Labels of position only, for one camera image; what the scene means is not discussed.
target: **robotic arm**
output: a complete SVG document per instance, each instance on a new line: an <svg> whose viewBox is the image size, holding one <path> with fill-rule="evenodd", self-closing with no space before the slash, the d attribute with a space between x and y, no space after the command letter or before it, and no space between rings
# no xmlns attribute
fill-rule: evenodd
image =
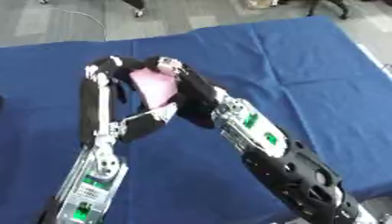
<svg viewBox="0 0 392 224"><path fill-rule="evenodd" d="M295 214L313 224L379 223L342 187L337 173L248 101L231 97L176 59L156 57L148 65L176 77L178 113L220 129L248 170Z"/></svg>
<svg viewBox="0 0 392 224"><path fill-rule="evenodd" d="M175 115L168 103L144 113L115 119L116 98L125 102L120 80L131 85L130 72L144 67L135 59L110 57L86 67L80 85L82 151L38 224L103 223L128 166L114 153L117 141L131 142L163 127Z"/></svg>

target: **green led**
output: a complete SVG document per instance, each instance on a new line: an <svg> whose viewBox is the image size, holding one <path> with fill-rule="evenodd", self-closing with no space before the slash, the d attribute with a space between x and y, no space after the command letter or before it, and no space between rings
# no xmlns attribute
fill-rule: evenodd
<svg viewBox="0 0 392 224"><path fill-rule="evenodd" d="M243 122L243 125L245 125L245 127L250 129L253 127L253 125L255 125L255 122L257 121L258 118L259 118L258 114L249 115Z"/></svg>
<svg viewBox="0 0 392 224"><path fill-rule="evenodd" d="M95 182L94 186L99 187L101 189L105 189L105 185L103 183L100 183L100 182Z"/></svg>
<svg viewBox="0 0 392 224"><path fill-rule="evenodd" d="M267 132L264 134L265 138L271 143L271 144L277 144L277 138L272 135L271 133Z"/></svg>
<svg viewBox="0 0 392 224"><path fill-rule="evenodd" d="M91 204L81 202L73 213L73 217L79 221L85 221L91 211Z"/></svg>
<svg viewBox="0 0 392 224"><path fill-rule="evenodd" d="M88 184L93 184L94 181L91 178L84 178L83 182L88 183Z"/></svg>

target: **gray floor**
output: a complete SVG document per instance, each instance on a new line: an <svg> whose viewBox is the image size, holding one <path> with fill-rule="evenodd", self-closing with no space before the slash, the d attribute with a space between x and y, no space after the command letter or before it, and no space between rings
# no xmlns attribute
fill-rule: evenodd
<svg viewBox="0 0 392 224"><path fill-rule="evenodd" d="M6 21L0 23L0 46L145 38L205 26L298 18L306 13L305 0L266 10L246 10L242 1L147 0L148 14L136 19L132 9L120 0L51 0L48 5L40 5L38 0L0 0L0 21ZM392 7L381 1L346 1L352 10L347 21L339 21L336 16L340 11L329 3L322 3L318 14L333 18L355 42L367 46L382 63L390 63ZM91 15L101 24L69 11Z"/></svg>

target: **pink cloth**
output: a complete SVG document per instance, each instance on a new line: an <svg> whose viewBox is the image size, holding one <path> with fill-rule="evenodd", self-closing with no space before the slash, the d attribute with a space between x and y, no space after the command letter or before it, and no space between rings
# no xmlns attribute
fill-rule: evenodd
<svg viewBox="0 0 392 224"><path fill-rule="evenodd" d="M148 68L129 74L142 94L142 101L149 109L164 106L178 90L174 77L156 73Z"/></svg>

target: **wire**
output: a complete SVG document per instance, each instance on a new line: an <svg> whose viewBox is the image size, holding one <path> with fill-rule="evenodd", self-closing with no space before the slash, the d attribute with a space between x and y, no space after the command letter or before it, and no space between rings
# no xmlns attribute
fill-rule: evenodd
<svg viewBox="0 0 392 224"><path fill-rule="evenodd" d="M108 40L108 35L106 32L106 26L103 24L103 22L101 22L100 20L98 20L96 17L93 17L91 15L88 15L87 13L84 12L80 12L80 11L74 11L74 10L60 10L61 12L65 12L65 13L71 13L71 14L75 14L75 15L81 15L87 18L91 18L93 19L97 24L99 24L102 28L102 34L103 34L103 39L105 41Z"/></svg>

